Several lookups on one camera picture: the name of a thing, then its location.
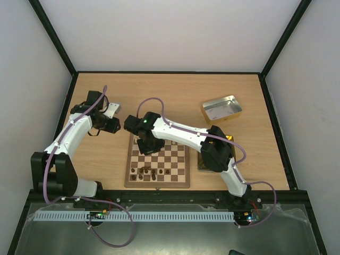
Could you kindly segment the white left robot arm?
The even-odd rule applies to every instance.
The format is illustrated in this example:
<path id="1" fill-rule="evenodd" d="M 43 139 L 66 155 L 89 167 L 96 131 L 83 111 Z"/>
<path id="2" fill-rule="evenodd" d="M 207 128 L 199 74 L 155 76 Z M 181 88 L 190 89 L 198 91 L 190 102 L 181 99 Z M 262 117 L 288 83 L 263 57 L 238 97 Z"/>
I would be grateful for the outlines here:
<path id="1" fill-rule="evenodd" d="M 60 198 L 96 196 L 101 183 L 79 178 L 72 158 L 91 129 L 96 129 L 98 133 L 116 133 L 120 130 L 120 121 L 115 117 L 120 109 L 119 103 L 108 101 L 104 91 L 89 91 L 86 101 L 71 109 L 67 124 L 55 140 L 43 152 L 33 153 L 33 188 L 43 195 L 47 203 L 52 203 L 49 195 Z"/>

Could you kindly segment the wooden chessboard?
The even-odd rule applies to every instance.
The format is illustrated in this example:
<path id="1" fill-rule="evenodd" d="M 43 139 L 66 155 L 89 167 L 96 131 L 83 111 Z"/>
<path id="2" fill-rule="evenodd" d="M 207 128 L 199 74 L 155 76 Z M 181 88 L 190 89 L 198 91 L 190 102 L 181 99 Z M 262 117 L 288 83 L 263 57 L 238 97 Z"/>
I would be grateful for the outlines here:
<path id="1" fill-rule="evenodd" d="M 130 135 L 129 148 L 127 153 L 127 164 L 125 171 L 124 186 L 133 189 L 188 189 L 190 187 L 190 154 L 189 147 L 175 141 L 165 141 L 165 146 L 160 152 L 143 155 L 140 153 L 138 137 Z M 150 172 L 138 178 L 139 170 L 142 167 L 151 167 L 156 170 L 156 179 L 152 180 Z M 136 175 L 136 180 L 131 180 L 130 175 Z"/>

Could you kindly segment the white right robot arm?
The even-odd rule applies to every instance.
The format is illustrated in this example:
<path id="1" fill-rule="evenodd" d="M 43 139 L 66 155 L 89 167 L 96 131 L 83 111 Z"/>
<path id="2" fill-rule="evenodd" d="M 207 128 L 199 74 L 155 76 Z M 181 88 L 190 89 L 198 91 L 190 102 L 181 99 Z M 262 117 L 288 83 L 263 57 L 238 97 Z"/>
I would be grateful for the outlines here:
<path id="1" fill-rule="evenodd" d="M 238 208 L 250 202 L 250 186 L 241 176 L 234 157 L 232 146 L 223 131 L 217 126 L 208 129 L 191 127 L 173 122 L 160 114 L 147 112 L 138 118 L 129 115 L 124 121 L 124 130 L 137 136 L 139 152 L 151 155 L 165 147 L 165 141 L 174 141 L 188 146 L 201 154 L 204 165 L 219 173 L 232 195 L 232 203 Z"/>

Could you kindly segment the gold tin tray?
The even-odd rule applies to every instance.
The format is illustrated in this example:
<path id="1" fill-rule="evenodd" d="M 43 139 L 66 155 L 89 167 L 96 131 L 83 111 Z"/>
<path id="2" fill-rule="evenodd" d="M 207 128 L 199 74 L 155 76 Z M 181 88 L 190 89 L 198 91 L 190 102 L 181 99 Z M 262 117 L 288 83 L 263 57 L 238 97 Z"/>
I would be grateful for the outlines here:
<path id="1" fill-rule="evenodd" d="M 197 152 L 198 171 L 216 172 L 228 170 L 230 159 L 234 157 L 234 146 L 228 142 L 208 138 L 208 145 L 203 145 L 203 154 Z"/>

